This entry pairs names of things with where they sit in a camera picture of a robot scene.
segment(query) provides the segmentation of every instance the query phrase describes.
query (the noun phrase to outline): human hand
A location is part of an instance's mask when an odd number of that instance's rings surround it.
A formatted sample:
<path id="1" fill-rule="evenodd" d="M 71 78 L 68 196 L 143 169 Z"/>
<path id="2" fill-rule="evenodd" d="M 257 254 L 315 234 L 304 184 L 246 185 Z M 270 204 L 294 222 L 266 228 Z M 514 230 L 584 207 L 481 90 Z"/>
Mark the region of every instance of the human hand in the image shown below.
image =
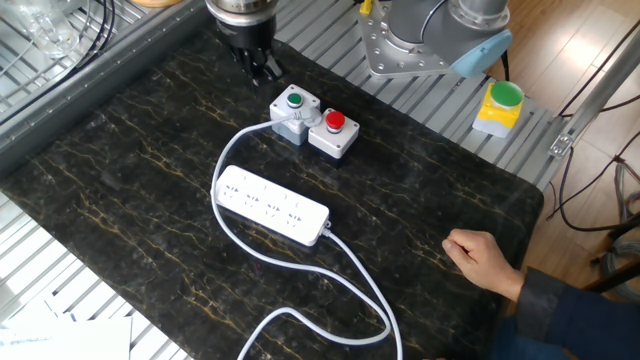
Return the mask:
<path id="1" fill-rule="evenodd" d="M 511 267 L 487 232 L 454 229 L 442 247 L 475 285 L 518 301 L 524 275 Z"/>

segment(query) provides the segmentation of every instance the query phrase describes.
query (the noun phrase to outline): wooden floor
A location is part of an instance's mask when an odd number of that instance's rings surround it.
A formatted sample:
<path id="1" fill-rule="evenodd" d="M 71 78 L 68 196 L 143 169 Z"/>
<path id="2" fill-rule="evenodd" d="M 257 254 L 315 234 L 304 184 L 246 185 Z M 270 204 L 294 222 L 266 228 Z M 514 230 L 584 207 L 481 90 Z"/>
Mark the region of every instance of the wooden floor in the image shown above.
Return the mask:
<path id="1" fill-rule="evenodd" d="M 639 0 L 511 0 L 509 8 L 510 28 L 515 38 L 509 50 L 511 80 L 529 97 L 556 112 L 640 18 Z M 496 64 L 490 74 L 503 78 L 502 66 Z M 577 108 L 588 92 L 569 112 Z M 609 104 L 637 94 L 640 94 L 640 67 Z M 575 146 L 565 198 L 593 179 L 638 131 L 640 101 L 604 113 L 592 122 Z M 640 171 L 640 139 L 623 158 Z M 618 222 L 614 167 L 591 189 L 567 204 L 567 215 L 574 224 L 589 227 Z M 564 167 L 552 180 L 556 189 L 559 189 L 563 171 Z M 626 180 L 627 193 L 640 190 L 640 184 L 629 177 Z M 547 221 L 552 207 L 553 195 L 548 187 L 545 207 L 533 233 L 524 267 L 535 267 L 571 285 L 584 286 L 600 276 L 599 268 L 591 267 L 589 261 L 608 246 L 603 241 L 605 233 L 573 231 L 559 215 Z"/>

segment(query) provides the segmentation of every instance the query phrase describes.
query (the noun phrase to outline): person's arm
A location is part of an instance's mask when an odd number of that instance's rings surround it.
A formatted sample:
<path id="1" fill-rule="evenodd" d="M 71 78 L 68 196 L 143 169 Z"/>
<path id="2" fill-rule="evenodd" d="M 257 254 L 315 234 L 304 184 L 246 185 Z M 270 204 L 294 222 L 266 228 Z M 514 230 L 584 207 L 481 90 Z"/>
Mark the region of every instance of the person's arm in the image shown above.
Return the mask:
<path id="1" fill-rule="evenodd" d="M 640 358 L 640 307 L 537 270 L 525 277 L 507 263 L 489 233 L 453 230 L 442 246 L 469 281 L 518 303 L 518 335 L 562 346 L 581 360 Z"/>

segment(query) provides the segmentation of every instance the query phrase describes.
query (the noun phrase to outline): green button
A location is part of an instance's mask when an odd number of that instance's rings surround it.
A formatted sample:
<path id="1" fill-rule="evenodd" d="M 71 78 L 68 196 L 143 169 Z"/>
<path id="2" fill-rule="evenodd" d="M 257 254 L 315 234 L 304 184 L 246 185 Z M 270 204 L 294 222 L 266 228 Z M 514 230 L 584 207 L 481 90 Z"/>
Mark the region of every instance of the green button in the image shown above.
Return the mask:
<path id="1" fill-rule="evenodd" d="M 498 81 L 491 89 L 491 97 L 502 106 L 516 106 L 524 99 L 524 92 L 510 81 Z"/>
<path id="2" fill-rule="evenodd" d="M 289 94 L 287 97 L 287 104 L 292 108 L 299 108 L 302 106 L 302 96 L 298 93 Z"/>

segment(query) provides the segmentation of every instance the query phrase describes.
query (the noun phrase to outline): metal mounting plate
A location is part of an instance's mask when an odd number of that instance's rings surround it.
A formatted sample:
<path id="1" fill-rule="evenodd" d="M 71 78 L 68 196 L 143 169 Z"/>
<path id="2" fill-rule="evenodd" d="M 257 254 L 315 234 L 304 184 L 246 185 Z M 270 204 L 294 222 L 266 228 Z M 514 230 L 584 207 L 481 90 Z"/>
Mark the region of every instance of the metal mounting plate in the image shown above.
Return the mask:
<path id="1" fill-rule="evenodd" d="M 555 157 L 556 159 L 564 158 L 574 142 L 575 138 L 572 135 L 561 133 L 560 135 L 558 135 L 556 141 L 553 142 L 553 145 L 551 145 L 551 148 L 549 149 L 549 155 Z"/>
<path id="2" fill-rule="evenodd" d="M 388 29 L 385 15 L 391 10 L 391 1 L 380 1 L 371 14 L 358 16 L 367 60 L 371 73 L 383 78 L 411 78 L 423 75 L 453 74 L 439 56 L 424 45 L 411 50 L 394 46 L 393 34 Z"/>

